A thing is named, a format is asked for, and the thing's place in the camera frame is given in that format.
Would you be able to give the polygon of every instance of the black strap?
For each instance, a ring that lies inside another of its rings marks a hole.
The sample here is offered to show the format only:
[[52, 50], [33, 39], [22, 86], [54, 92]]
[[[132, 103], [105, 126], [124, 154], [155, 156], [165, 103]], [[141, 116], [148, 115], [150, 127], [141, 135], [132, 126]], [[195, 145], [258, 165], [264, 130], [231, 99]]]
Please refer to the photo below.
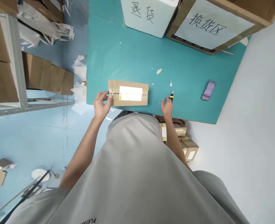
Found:
[[14, 210], [28, 198], [28, 196], [33, 192], [33, 190], [38, 186], [38, 184], [40, 184], [40, 182], [46, 177], [49, 172], [50, 170], [48, 170], [44, 174], [44, 176], [41, 177], [40, 180], [38, 180], [38, 182], [32, 187], [32, 189], [29, 190], [29, 192], [17, 203], [17, 205], [15, 205], [15, 207], [6, 215], [6, 217], [0, 222], [0, 224], [5, 224], [8, 221]]

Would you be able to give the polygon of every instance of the white wall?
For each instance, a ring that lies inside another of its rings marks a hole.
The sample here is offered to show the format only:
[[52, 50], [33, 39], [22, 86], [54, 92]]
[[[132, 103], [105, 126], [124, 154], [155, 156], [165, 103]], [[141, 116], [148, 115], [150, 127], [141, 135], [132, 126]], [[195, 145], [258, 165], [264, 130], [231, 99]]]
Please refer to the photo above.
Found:
[[275, 23], [252, 36], [217, 124], [187, 127], [191, 168], [219, 176], [250, 223], [274, 224]]

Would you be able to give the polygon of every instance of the hand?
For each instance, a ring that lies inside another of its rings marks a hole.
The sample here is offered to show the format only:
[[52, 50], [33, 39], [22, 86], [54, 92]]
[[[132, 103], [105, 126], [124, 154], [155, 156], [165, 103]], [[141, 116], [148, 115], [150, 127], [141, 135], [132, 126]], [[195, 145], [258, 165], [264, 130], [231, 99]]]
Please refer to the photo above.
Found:
[[173, 109], [173, 103], [172, 100], [169, 99], [168, 97], [165, 98], [165, 102], [162, 99], [161, 100], [161, 112], [163, 116], [166, 118], [172, 118], [172, 109]]
[[110, 107], [113, 104], [113, 96], [112, 95], [107, 96], [108, 93], [109, 93], [108, 91], [99, 92], [97, 93], [96, 98], [94, 100], [94, 110], [95, 110], [94, 118], [101, 122], [109, 113]]

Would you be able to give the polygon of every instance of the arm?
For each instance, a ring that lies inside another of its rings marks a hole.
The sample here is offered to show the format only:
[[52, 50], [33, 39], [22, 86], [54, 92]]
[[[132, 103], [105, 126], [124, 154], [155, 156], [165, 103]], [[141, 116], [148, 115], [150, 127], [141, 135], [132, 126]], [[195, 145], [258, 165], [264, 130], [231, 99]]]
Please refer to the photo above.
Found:
[[165, 101], [166, 103], [164, 103], [163, 99], [161, 100], [161, 111], [165, 119], [167, 146], [178, 157], [178, 159], [189, 169], [189, 171], [192, 172], [190, 167], [187, 165], [184, 152], [182, 150], [180, 141], [177, 137], [177, 133], [175, 131], [175, 127], [172, 121], [172, 100], [166, 97]]
[[88, 166], [91, 164], [97, 134], [105, 116], [112, 105], [112, 96], [107, 96], [109, 92], [99, 92], [94, 100], [95, 115], [92, 119], [84, 137], [81, 140], [73, 158], [71, 159], [60, 183], [59, 188], [73, 188]]

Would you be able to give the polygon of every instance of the teal tabletop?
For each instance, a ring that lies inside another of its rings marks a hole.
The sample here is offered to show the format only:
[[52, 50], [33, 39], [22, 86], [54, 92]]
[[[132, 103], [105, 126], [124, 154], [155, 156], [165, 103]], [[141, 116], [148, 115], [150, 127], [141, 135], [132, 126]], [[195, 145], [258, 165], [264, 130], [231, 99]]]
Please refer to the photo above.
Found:
[[[161, 99], [174, 91], [172, 117], [216, 124], [246, 46], [227, 49], [234, 55], [208, 55], [134, 30], [124, 23], [120, 0], [90, 0], [88, 26], [88, 104], [108, 90], [109, 79], [146, 83], [147, 106], [116, 108], [161, 115]], [[209, 101], [202, 101], [209, 80], [216, 86]]]

